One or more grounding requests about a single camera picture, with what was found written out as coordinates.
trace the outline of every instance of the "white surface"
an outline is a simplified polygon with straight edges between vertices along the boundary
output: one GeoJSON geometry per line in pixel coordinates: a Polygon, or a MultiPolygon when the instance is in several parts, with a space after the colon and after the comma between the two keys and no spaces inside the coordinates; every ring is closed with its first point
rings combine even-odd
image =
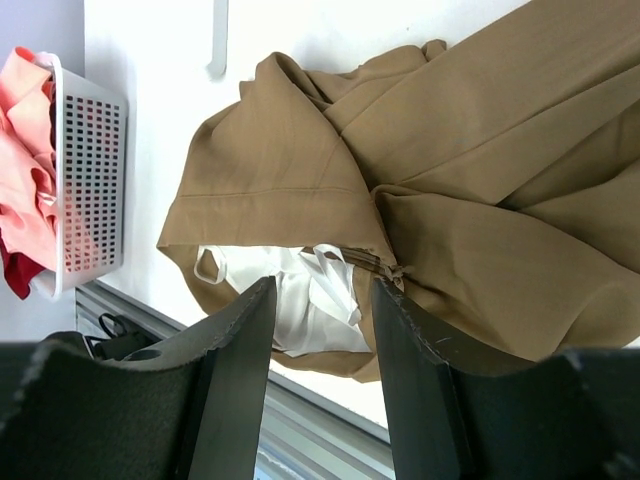
{"type": "Polygon", "coordinates": [[[23,301],[0,275],[0,342],[38,342],[54,332],[75,330],[75,298],[71,290],[52,302],[32,289],[23,301]]]}
{"type": "MultiPolygon", "coordinates": [[[[202,318],[177,267],[155,244],[193,133],[239,99],[238,82],[253,78],[256,63],[271,52],[287,53],[308,69],[349,71],[400,45],[434,38],[455,44],[524,3],[234,0],[227,71],[212,82],[203,68],[212,51],[212,0],[86,0],[87,78],[124,93],[130,103],[125,263],[103,280],[186,325],[202,318]]],[[[386,425],[379,383],[286,376],[386,425]]]]}
{"type": "Polygon", "coordinates": [[[23,46],[53,52],[67,70],[84,74],[83,0],[0,0],[0,12],[0,63],[23,46]]]}

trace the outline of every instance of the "white fabric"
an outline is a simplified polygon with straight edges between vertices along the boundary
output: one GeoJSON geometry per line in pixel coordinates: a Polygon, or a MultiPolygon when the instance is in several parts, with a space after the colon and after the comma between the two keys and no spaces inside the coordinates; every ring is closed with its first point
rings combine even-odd
{"type": "Polygon", "coordinates": [[[214,285],[226,280],[238,293],[261,277],[275,276],[274,348],[291,357],[371,351],[358,327],[361,315],[353,291],[353,265],[344,261],[336,247],[318,245],[310,254],[302,248],[203,245],[198,249],[194,273],[214,285]],[[211,252],[218,265],[216,279],[198,271],[205,251],[211,252]]]}

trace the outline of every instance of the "tan jacket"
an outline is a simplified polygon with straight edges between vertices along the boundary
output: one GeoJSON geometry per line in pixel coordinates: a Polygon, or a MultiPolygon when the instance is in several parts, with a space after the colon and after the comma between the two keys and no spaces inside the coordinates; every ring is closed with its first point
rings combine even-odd
{"type": "MultiPolygon", "coordinates": [[[[273,54],[196,132],[158,248],[213,312],[236,294],[193,276],[197,245],[337,245],[374,352],[376,274],[527,359],[624,345],[640,335],[638,25],[633,1],[534,0],[348,74],[273,54]]],[[[375,354],[276,359],[379,375],[375,354]]]]}

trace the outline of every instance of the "laundry basket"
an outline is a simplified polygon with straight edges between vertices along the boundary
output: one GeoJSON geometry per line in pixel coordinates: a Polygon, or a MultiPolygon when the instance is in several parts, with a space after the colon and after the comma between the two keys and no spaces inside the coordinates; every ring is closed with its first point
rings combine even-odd
{"type": "Polygon", "coordinates": [[[56,82],[57,269],[41,285],[53,297],[122,265],[124,98],[36,55],[56,82]]]}

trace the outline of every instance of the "fabric fold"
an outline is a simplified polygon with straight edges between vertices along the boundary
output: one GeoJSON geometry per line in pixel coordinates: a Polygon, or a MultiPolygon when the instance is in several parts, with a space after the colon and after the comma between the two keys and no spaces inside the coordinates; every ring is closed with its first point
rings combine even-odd
{"type": "Polygon", "coordinates": [[[0,229],[9,253],[57,268],[57,209],[49,109],[51,73],[16,48],[0,72],[0,229]]]}
{"type": "Polygon", "coordinates": [[[373,353],[274,354],[291,368],[377,378],[384,272],[523,358],[623,346],[640,335],[639,24],[633,2],[533,0],[449,50],[400,47],[346,74],[273,54],[196,132],[158,248],[209,313],[234,295],[189,273],[197,245],[357,258],[373,353]]]}

